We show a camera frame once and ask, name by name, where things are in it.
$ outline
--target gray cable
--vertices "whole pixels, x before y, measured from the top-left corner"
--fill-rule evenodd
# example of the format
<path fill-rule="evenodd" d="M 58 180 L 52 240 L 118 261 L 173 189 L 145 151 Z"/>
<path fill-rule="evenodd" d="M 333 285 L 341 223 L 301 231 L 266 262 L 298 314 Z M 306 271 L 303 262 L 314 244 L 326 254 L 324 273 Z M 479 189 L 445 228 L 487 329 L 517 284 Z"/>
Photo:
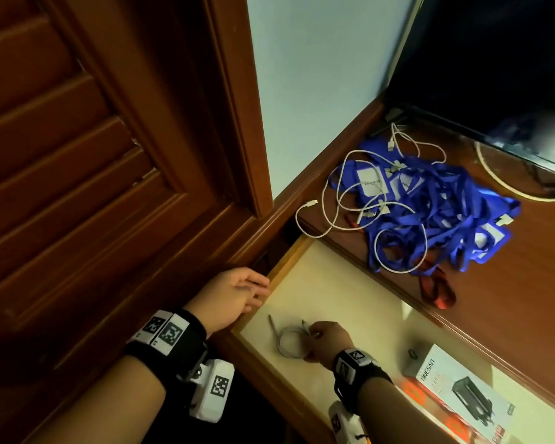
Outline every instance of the gray cable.
<path fill-rule="evenodd" d="M 277 351 L 285 358 L 304 358 L 304 357 L 306 357 L 307 352 L 305 352 L 303 355 L 300 355 L 300 354 L 292 353 L 292 352 L 288 351 L 287 349 L 284 349 L 284 347 L 282 346 L 282 338 L 287 333 L 297 333 L 299 335 L 311 335 L 311 333 L 308 329 L 308 326 L 306 325 L 306 321 L 302 320 L 302 326 L 286 326 L 286 327 L 282 328 L 280 331 L 278 331 L 278 329 L 276 328 L 276 325 L 273 321 L 272 316 L 271 315 L 267 315 L 267 316 L 269 317 L 269 324 L 272 326 L 273 334 L 276 338 Z"/>

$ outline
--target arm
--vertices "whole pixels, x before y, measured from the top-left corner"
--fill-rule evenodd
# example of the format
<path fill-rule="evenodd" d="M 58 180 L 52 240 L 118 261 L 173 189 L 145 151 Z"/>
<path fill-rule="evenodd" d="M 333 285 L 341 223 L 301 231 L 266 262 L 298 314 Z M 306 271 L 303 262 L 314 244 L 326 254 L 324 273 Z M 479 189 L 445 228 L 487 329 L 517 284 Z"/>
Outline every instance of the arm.
<path fill-rule="evenodd" d="M 331 370 L 337 354 L 354 346 L 348 332 L 338 323 L 321 321 L 311 325 L 306 340 L 309 362 L 320 362 Z M 404 444 L 452 444 L 456 441 L 421 412 L 383 378 L 370 378 L 358 396 L 360 418 L 372 442 Z"/>
<path fill-rule="evenodd" d="M 269 279 L 249 268 L 220 273 L 185 305 L 208 338 L 269 296 Z M 65 412 L 42 427 L 32 444 L 140 443 L 166 396 L 163 384 L 140 360 L 124 356 Z"/>

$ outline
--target black wristband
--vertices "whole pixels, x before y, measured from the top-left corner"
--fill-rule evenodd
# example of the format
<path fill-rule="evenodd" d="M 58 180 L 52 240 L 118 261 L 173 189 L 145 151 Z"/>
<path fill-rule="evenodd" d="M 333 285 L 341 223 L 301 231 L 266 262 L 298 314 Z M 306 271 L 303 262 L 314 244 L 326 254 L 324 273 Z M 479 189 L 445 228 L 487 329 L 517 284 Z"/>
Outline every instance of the black wristband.
<path fill-rule="evenodd" d="M 383 378 L 392 383 L 391 378 L 380 366 L 359 349 L 341 351 L 333 361 L 335 393 L 350 413 L 359 414 L 357 397 L 363 384 L 371 378 Z"/>
<path fill-rule="evenodd" d="M 125 354 L 139 359 L 167 390 L 191 379 L 208 353 L 207 332 L 190 312 L 159 310 L 138 330 Z"/>

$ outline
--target box with printed device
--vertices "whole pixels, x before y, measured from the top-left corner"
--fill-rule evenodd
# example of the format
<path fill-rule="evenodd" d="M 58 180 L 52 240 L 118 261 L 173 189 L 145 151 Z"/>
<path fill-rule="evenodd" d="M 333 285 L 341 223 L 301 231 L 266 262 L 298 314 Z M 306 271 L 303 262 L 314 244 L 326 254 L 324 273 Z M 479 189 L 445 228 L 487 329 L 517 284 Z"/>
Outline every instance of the box with printed device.
<path fill-rule="evenodd" d="M 404 373 L 475 435 L 493 444 L 504 441 L 514 405 L 437 345 L 419 349 Z"/>

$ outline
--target television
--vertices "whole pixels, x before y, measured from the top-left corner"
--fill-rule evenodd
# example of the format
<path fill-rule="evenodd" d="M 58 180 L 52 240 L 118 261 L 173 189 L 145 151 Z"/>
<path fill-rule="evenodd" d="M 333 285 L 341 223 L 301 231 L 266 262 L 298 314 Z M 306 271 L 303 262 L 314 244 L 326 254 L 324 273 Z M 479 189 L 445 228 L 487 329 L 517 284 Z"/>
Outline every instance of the television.
<path fill-rule="evenodd" d="M 385 104 L 555 173 L 555 0 L 423 0 Z"/>

